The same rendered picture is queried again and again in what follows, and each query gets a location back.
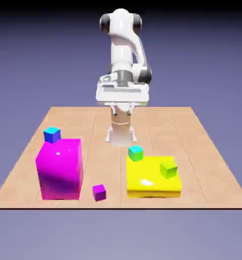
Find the small purple cube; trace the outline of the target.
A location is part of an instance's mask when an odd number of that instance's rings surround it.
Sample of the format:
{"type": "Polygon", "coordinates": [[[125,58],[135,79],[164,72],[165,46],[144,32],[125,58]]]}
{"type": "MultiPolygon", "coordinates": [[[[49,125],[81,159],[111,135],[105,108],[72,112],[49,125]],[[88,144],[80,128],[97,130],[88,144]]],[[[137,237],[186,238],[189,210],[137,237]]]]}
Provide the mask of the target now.
{"type": "Polygon", "coordinates": [[[106,199],[106,189],[103,184],[93,186],[93,196],[96,202],[106,199]]]}

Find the small teal cube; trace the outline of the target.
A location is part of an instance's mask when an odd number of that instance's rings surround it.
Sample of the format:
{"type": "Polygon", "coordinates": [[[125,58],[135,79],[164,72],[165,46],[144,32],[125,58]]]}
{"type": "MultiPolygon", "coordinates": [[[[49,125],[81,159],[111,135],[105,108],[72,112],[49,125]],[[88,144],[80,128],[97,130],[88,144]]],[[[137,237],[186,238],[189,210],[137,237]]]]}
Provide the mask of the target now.
{"type": "Polygon", "coordinates": [[[128,156],[132,161],[143,159],[143,149],[139,145],[129,147],[128,156]]]}

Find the small lime green cube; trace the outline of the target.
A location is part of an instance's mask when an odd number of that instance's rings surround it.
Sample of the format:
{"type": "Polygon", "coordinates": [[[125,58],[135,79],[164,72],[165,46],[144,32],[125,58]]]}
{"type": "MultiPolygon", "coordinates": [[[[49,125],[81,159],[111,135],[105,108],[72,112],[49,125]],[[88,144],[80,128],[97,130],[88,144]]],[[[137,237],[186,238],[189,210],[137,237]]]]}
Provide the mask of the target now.
{"type": "Polygon", "coordinates": [[[176,176],[177,165],[173,161],[163,161],[160,163],[160,172],[166,179],[176,176]]]}

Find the large yellow box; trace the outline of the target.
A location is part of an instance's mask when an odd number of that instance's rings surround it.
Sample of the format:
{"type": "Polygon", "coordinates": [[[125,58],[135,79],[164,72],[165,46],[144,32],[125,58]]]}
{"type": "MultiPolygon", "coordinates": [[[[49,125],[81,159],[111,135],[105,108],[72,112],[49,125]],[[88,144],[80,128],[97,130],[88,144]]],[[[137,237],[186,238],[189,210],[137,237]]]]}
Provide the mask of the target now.
{"type": "Polygon", "coordinates": [[[127,157],[127,197],[129,198],[178,198],[182,182],[177,173],[166,179],[160,172],[160,163],[173,161],[172,156],[145,156],[132,161],[127,157]]]}

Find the small blue cube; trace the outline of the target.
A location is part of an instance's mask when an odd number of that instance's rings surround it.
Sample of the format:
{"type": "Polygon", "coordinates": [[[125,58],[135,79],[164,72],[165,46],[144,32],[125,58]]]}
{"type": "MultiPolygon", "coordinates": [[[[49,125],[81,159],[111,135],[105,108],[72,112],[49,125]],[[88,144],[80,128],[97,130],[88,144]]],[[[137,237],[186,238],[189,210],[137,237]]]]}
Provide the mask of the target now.
{"type": "Polygon", "coordinates": [[[48,143],[55,143],[61,139],[61,130],[57,127],[49,127],[44,130],[44,140],[48,143]]]}

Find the large magenta box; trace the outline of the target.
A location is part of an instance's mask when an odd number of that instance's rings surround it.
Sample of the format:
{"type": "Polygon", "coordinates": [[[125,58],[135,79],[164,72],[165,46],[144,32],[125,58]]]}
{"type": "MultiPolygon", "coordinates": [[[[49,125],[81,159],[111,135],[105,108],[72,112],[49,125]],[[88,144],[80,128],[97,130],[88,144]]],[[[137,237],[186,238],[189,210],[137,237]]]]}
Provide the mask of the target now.
{"type": "Polygon", "coordinates": [[[83,182],[80,139],[44,142],[36,158],[43,200],[78,200],[83,182]]]}

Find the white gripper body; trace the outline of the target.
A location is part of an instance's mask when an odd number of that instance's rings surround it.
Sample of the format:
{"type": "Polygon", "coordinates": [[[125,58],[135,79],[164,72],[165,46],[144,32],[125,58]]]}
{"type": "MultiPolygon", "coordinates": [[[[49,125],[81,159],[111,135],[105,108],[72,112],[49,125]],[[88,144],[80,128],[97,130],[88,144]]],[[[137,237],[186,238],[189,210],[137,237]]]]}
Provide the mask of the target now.
{"type": "Polygon", "coordinates": [[[118,86],[117,82],[98,82],[96,90],[98,103],[131,103],[145,106],[149,101],[149,85],[128,82],[128,86],[118,86]]]}

